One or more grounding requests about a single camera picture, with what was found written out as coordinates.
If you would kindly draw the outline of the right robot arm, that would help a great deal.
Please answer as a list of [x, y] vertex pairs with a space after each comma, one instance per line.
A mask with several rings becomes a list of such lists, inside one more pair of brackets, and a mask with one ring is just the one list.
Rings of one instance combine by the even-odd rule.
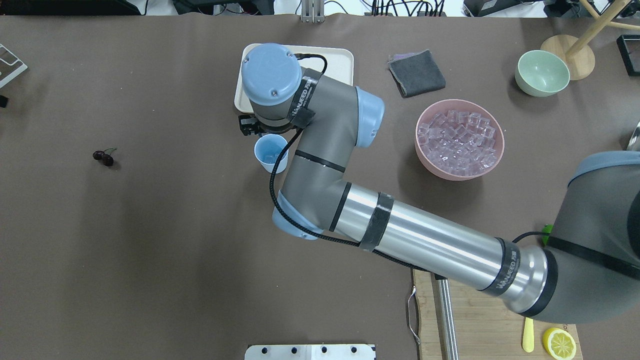
[[582, 324], [639, 303], [639, 153], [594, 153], [577, 167], [545, 246], [492, 237], [345, 181], [354, 148], [370, 146], [381, 98], [302, 67], [284, 45], [244, 53], [242, 88], [252, 133], [301, 136], [273, 222], [302, 239], [323, 231], [347, 244], [444, 276], [537, 321]]

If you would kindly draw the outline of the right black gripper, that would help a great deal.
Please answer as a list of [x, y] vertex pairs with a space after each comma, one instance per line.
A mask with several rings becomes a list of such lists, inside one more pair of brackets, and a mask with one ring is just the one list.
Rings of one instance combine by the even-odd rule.
[[259, 121], [258, 117], [250, 114], [240, 114], [238, 116], [238, 127], [243, 136], [256, 135], [262, 137], [265, 134], [281, 135], [295, 129], [292, 123], [282, 126], [271, 126]]

